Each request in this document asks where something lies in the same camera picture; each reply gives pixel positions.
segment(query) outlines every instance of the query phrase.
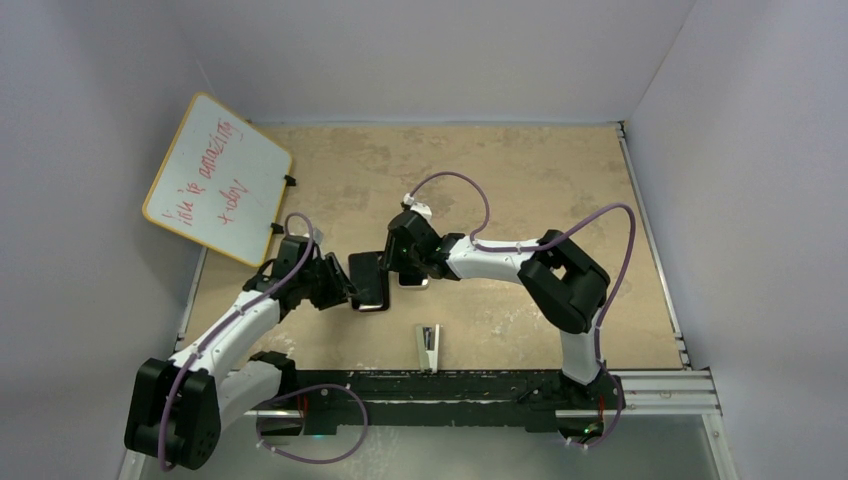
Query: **white backdrop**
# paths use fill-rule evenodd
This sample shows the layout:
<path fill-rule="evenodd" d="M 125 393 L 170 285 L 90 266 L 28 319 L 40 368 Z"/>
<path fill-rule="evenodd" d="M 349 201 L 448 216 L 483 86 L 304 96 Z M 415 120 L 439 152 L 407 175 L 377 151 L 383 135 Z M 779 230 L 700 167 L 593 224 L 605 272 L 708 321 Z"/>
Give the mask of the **white backdrop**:
<path fill-rule="evenodd" d="M 632 118 L 744 478 L 848 478 L 848 4 L 698 0 Z"/>
<path fill-rule="evenodd" d="M 694 0 L 183 0 L 219 98 L 257 121 L 628 118 Z"/>
<path fill-rule="evenodd" d="M 199 252 L 140 207 L 205 82 L 161 2 L 0 3 L 0 477 L 115 478 Z"/>

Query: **tan work surface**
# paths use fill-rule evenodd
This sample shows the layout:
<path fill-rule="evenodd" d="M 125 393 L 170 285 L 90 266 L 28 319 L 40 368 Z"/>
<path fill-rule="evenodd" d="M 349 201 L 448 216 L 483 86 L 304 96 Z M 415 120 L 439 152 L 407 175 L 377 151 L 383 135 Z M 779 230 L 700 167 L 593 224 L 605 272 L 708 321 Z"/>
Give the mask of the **tan work surface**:
<path fill-rule="evenodd" d="M 382 250 L 400 201 L 430 173 L 454 170 L 475 179 L 491 202 L 481 240 L 526 240 L 566 230 L 599 207 L 636 200 L 612 127 L 270 127 L 294 158 L 297 186 L 286 189 L 281 219 L 306 214 L 324 233 L 324 252 L 347 268 L 351 253 Z M 416 195 L 444 235 L 471 231 L 483 219 L 477 192 L 460 179 L 428 183 Z M 305 227 L 295 226 L 295 233 Z M 680 368 L 662 286 L 641 221 L 630 269 L 601 335 L 613 368 Z M 574 240 L 610 275 L 627 244 L 626 215 L 616 210 Z M 279 239 L 270 249 L 277 251 Z M 229 308 L 255 269 L 209 252 L 187 339 L 193 341 Z M 443 325 L 440 369 L 557 368 L 558 330 L 521 285 L 472 279 L 431 280 L 404 290 L 392 278 L 391 308 L 358 313 L 349 305 L 323 312 L 303 302 L 251 353 L 290 354 L 299 368 L 418 367 L 414 325 Z"/>

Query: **purple cable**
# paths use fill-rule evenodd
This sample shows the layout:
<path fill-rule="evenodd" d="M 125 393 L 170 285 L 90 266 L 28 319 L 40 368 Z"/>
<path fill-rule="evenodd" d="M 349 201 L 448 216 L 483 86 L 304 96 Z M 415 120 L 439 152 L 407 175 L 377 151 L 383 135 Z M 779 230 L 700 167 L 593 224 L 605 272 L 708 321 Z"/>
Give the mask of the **purple cable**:
<path fill-rule="evenodd" d="M 196 359 L 198 359 L 198 358 L 200 358 L 200 356 L 202 356 L 201 353 L 203 353 L 203 351 L 206 350 L 206 347 L 208 347 L 209 344 L 218 335 L 221 334 L 221 332 L 226 330 L 227 327 L 229 327 L 234 321 L 236 321 L 236 319 L 241 317 L 243 312 L 254 307 L 259 302 L 267 299 L 274 292 L 276 292 L 283 285 L 285 285 L 289 280 L 291 280 L 292 277 L 294 277 L 295 274 L 297 274 L 297 272 L 300 271 L 301 267 L 303 267 L 303 265 L 306 263 L 307 257 L 309 257 L 309 255 L 312 254 L 312 246 L 314 245 L 314 240 L 313 240 L 314 235 L 313 235 L 313 232 L 312 232 L 312 222 L 310 222 L 309 218 L 307 218 L 306 215 L 304 215 L 302 213 L 298 213 L 298 212 L 290 213 L 290 214 L 288 214 L 288 216 L 286 216 L 286 220 L 284 222 L 287 232 L 290 231 L 289 230 L 289 220 L 291 220 L 292 217 L 298 217 L 301 220 L 303 220 L 304 222 L 306 222 L 306 228 L 309 231 L 309 239 L 307 240 L 307 243 L 306 243 L 306 252 L 304 253 L 304 255 L 302 257 L 300 257 L 300 259 L 295 264 L 294 268 L 292 268 L 292 270 L 288 273 L 288 275 L 283 277 L 282 280 L 275 283 L 271 288 L 266 290 L 262 295 L 259 295 L 258 297 L 254 298 L 253 300 L 242 305 L 240 310 L 236 310 L 235 312 L 231 313 L 227 318 L 224 319 L 224 321 L 222 321 L 215 328 L 213 328 L 203 338 L 203 340 L 197 345 L 197 352 L 189 355 L 189 357 L 186 359 L 183 366 L 180 368 L 180 371 L 177 372 L 177 376 L 174 379 L 174 383 L 173 383 L 173 385 L 171 385 L 171 390 L 168 392 L 168 397 L 165 399 L 165 408 L 162 410 L 162 420 L 159 424 L 159 442 L 158 442 L 157 447 L 156 447 L 156 456 L 159 459 L 159 468 L 161 468 L 163 472 L 170 472 L 171 470 L 174 469 L 174 465 L 168 465 L 168 461 L 165 459 L 165 439 L 167 437 L 168 419 L 171 416 L 171 408 L 174 405 L 174 399 L 177 396 L 177 391 L 179 390 L 180 384 L 182 383 L 183 378 L 185 377 L 186 373 L 188 372 L 188 369 L 191 368 L 191 365 L 194 363 L 194 361 Z"/>
<path fill-rule="evenodd" d="M 479 227 L 475 228 L 474 230 L 472 230 L 471 233 L 468 235 L 469 237 L 471 237 L 471 243 L 474 243 L 474 236 L 477 235 L 478 233 L 480 233 L 481 231 L 483 231 L 483 229 L 486 228 L 486 225 L 489 224 L 489 197 L 486 196 L 486 192 L 483 191 L 483 188 L 480 187 L 480 185 L 478 185 L 477 182 L 472 180 L 471 177 L 468 177 L 467 175 L 464 175 L 464 174 L 459 173 L 459 172 L 451 172 L 451 171 L 436 172 L 436 173 L 428 176 L 424 180 L 421 180 L 420 182 L 418 182 L 418 185 L 416 185 L 415 188 L 413 188 L 409 192 L 409 196 L 414 197 L 415 194 L 418 192 L 418 190 L 421 187 L 423 187 L 424 184 L 429 182 L 430 180 L 433 180 L 434 178 L 438 178 L 438 177 L 444 177 L 444 176 L 458 177 L 458 178 L 465 180 L 466 182 L 470 183 L 472 187 L 474 187 L 474 190 L 477 190 L 477 193 L 480 194 L 480 198 L 483 199 L 483 207 L 486 209 L 486 216 L 485 216 L 485 218 L 483 218 L 483 224 L 480 225 Z"/>
<path fill-rule="evenodd" d="M 362 442 L 365 441 L 365 435 L 368 433 L 368 412 L 365 410 L 365 403 L 363 403 L 362 399 L 359 398 L 359 396 L 357 394 L 353 393 L 352 390 L 349 390 L 345 387 L 342 387 L 341 385 L 335 385 L 333 383 L 325 383 L 325 384 L 322 384 L 322 385 L 313 385 L 311 387 L 301 388 L 300 390 L 296 390 L 294 392 L 287 393 L 287 394 L 281 395 L 279 397 L 275 397 L 275 398 L 269 400 L 268 402 L 270 403 L 270 402 L 279 402 L 279 401 L 282 401 L 282 400 L 288 400 L 289 398 L 295 397 L 297 395 L 301 395 L 303 393 L 314 392 L 315 390 L 323 390 L 325 388 L 332 389 L 332 390 L 341 390 L 341 391 L 347 393 L 348 395 L 350 395 L 351 397 L 353 397 L 353 399 L 356 401 L 356 403 L 359 404 L 359 409 L 362 411 L 362 433 L 359 435 L 359 440 L 356 441 L 356 444 L 354 444 L 353 448 L 351 448 L 347 452 L 339 455 L 338 457 L 328 458 L 326 460 L 315 460 L 313 458 L 305 458 L 305 457 L 295 455 L 293 453 L 284 452 L 284 451 L 278 449 L 277 447 L 270 445 L 268 442 L 265 441 L 265 439 L 262 438 L 262 431 L 259 428 L 259 419 L 257 419 L 256 420 L 256 436 L 259 438 L 259 444 L 261 444 L 263 447 L 265 447 L 266 449 L 268 449 L 268 451 L 270 451 L 272 453 L 276 453 L 277 455 L 282 455 L 282 456 L 284 456 L 286 458 L 290 458 L 292 460 L 297 460 L 298 462 L 308 463 L 310 465 L 326 465 L 328 463 L 336 463 L 336 462 L 340 462 L 340 461 L 344 460 L 345 458 L 353 455 L 354 452 L 356 452 L 359 449 L 359 447 L 362 446 Z"/>
<path fill-rule="evenodd" d="M 478 233 L 480 233 L 481 231 L 483 231 L 483 229 L 486 228 L 486 226 L 489 224 L 489 216 L 490 216 L 489 197 L 486 196 L 486 193 L 483 191 L 483 188 L 480 187 L 480 185 L 478 185 L 477 182 L 475 182 L 474 180 L 472 180 L 468 176 L 463 175 L 461 173 L 457 173 L 457 172 L 451 172 L 451 171 L 443 171 L 443 172 L 434 173 L 434 174 L 428 176 L 427 178 L 425 178 L 424 180 L 422 180 L 421 182 L 419 182 L 418 185 L 416 185 L 415 188 L 413 188 L 412 191 L 409 192 L 409 196 L 410 197 L 415 196 L 415 193 L 417 193 L 418 190 L 422 186 L 424 186 L 425 183 L 429 182 L 430 180 L 433 180 L 434 178 L 442 177 L 442 176 L 459 177 L 459 178 L 465 180 L 466 182 L 470 183 L 471 186 L 474 187 L 475 190 L 477 190 L 477 193 L 479 193 L 480 197 L 483 199 L 483 206 L 485 207 L 485 210 L 486 210 L 486 215 L 483 218 L 483 223 L 479 227 L 472 230 L 471 233 L 468 234 L 468 237 L 471 240 L 471 244 L 474 245 L 475 248 L 477 248 L 481 251 L 484 251 L 484 252 L 490 252 L 490 253 L 506 253 L 506 252 L 512 253 L 512 252 L 516 252 L 516 251 L 519 251 L 519 252 L 543 252 L 545 250 L 550 250 L 550 249 L 554 248 L 555 246 L 559 245 L 560 243 L 564 242 L 567 238 L 574 235 L 575 233 L 577 233 L 578 231 L 583 229 L 583 227 L 592 223 L 598 217 L 609 212 L 610 210 L 614 210 L 616 208 L 621 208 L 625 212 L 627 212 L 627 217 L 630 220 L 630 235 L 628 236 L 628 239 L 627 239 L 627 250 L 624 253 L 624 260 L 621 262 L 621 270 L 619 271 L 618 278 L 616 278 L 616 280 L 615 280 L 615 284 L 612 287 L 612 291 L 610 291 L 609 298 L 607 299 L 607 302 L 604 304 L 604 306 L 601 307 L 601 313 L 598 315 L 598 323 L 596 324 L 596 328 L 595 328 L 595 338 L 594 338 L 594 340 L 595 340 L 595 351 L 600 354 L 600 351 L 601 351 L 601 325 L 603 325 L 604 319 L 607 316 L 607 312 L 609 311 L 610 305 L 612 305 L 612 302 L 615 299 L 615 296 L 618 294 L 619 288 L 621 288 L 621 282 L 624 280 L 624 274 L 627 272 L 627 267 L 630 266 L 630 257 L 633 255 L 633 244 L 636 241 L 636 214 L 633 212 L 633 209 L 630 208 L 630 206 L 627 205 L 626 203 L 620 203 L 620 202 L 611 203 L 611 204 L 599 209 L 598 211 L 594 212 L 593 214 L 589 215 L 588 217 L 584 218 L 583 220 L 578 222 L 576 225 L 574 225 L 573 227 L 568 229 L 568 231 L 559 235 L 558 237 L 556 237 L 555 239 L 551 240 L 550 242 L 548 242 L 544 245 L 537 245 L 537 246 L 526 247 L 526 248 L 524 248 L 524 247 L 522 247 L 522 248 L 519 248 L 519 247 L 487 247 L 485 245 L 480 245 L 477 242 L 477 240 L 475 239 L 475 236 Z M 601 442 L 603 442 L 604 440 L 607 439 L 607 437 L 613 432 L 613 430 L 615 430 L 616 425 L 618 425 L 618 420 L 621 418 L 621 410 L 624 408 L 624 390 L 622 390 L 621 384 L 618 382 L 618 380 L 615 379 L 615 377 L 609 372 L 609 370 L 607 370 L 606 365 L 604 364 L 603 360 L 600 357 L 596 358 L 595 360 L 598 362 L 598 365 L 601 367 L 601 371 L 603 372 L 603 374 L 606 375 L 607 377 L 609 377 L 609 379 L 612 381 L 615 388 L 618 390 L 618 395 L 616 395 L 615 417 L 613 417 L 612 423 L 610 423 L 609 428 L 604 429 L 604 433 L 601 434 L 601 436 L 592 443 L 584 444 L 584 443 L 575 442 L 577 445 L 582 445 L 586 448 L 588 448 L 590 446 L 592 446 L 592 447 L 598 446 L 598 445 L 601 444 Z"/>

